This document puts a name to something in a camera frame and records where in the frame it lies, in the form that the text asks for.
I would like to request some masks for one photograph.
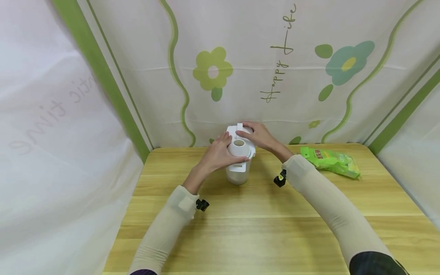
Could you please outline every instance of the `green wavy line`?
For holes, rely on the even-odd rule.
[[[190,96],[188,94],[188,91],[185,89],[182,82],[180,81],[179,76],[177,75],[176,67],[174,65],[174,49],[176,48],[177,40],[179,39],[179,29],[177,27],[177,20],[166,0],[159,0],[159,2],[167,12],[171,23],[171,40],[169,42],[169,47],[168,47],[168,64],[174,81],[183,91],[183,95],[185,96],[185,103],[183,104],[182,110],[180,111],[180,120],[182,121],[183,128],[188,132],[188,134],[192,138],[190,147],[193,147],[195,144],[195,135],[188,128],[187,123],[185,121],[185,111],[187,110],[188,105],[190,104]]]
[[[374,68],[374,70],[361,82],[359,83],[359,85],[356,86],[356,88],[353,89],[353,91],[348,95],[347,98],[347,110],[345,111],[345,115],[342,118],[341,122],[339,122],[339,124],[331,129],[330,131],[328,131],[327,133],[325,133],[325,135],[323,136],[323,138],[321,139],[321,143],[325,143],[327,137],[333,133],[335,133],[336,131],[338,131],[339,129],[341,129],[345,123],[347,122],[348,118],[350,117],[351,113],[352,113],[352,97],[354,96],[354,94],[359,90],[359,88],[361,88],[362,86],[364,86],[365,83],[367,83],[368,81],[370,81],[373,77],[376,76],[376,74],[378,74],[378,72],[382,69],[384,63],[387,61],[388,57],[391,54],[391,49],[394,45],[394,40],[395,40],[395,36],[397,31],[400,28],[400,25],[402,24],[402,22],[406,19],[406,17],[424,0],[418,0],[417,2],[415,2],[403,15],[402,17],[400,17],[400,19],[397,21],[396,25],[394,26],[394,28],[392,29],[390,35],[389,35],[389,39],[388,39],[388,45],[385,49],[385,52],[381,58],[381,60],[379,61],[379,63],[377,64],[377,66]]]

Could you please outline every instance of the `arm sleeve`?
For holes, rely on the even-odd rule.
[[[361,252],[376,251],[392,257],[362,213],[304,157],[294,155],[282,167],[290,185],[304,196],[336,236],[347,267]]]
[[[154,219],[142,239],[128,274],[149,270],[160,275],[183,227],[193,218],[198,195],[192,195],[183,186],[173,191],[164,208]]]

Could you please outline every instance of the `right hand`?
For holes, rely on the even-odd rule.
[[[258,147],[271,151],[279,144],[279,142],[269,133],[264,124],[258,122],[243,121],[243,126],[252,128],[253,133],[249,134],[244,131],[237,131],[235,133],[240,137],[249,139]]]

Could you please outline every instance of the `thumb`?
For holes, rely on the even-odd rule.
[[[240,136],[240,137],[244,137],[245,139],[251,139],[251,134],[246,133],[244,131],[235,131],[235,133]]]
[[[249,161],[249,158],[248,157],[233,157],[232,161],[233,161],[232,164],[237,164],[237,163]]]

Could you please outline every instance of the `table surface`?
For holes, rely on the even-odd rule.
[[[353,156],[362,173],[358,180],[323,175],[359,208],[410,274],[440,274],[440,233],[367,147],[310,146]],[[204,151],[150,153],[103,275],[126,274],[148,226]],[[214,172],[200,190],[210,207],[184,228],[163,274],[348,274],[338,242],[316,211],[290,185],[273,183],[280,168],[272,154],[257,149],[244,185],[230,184],[224,170]]]

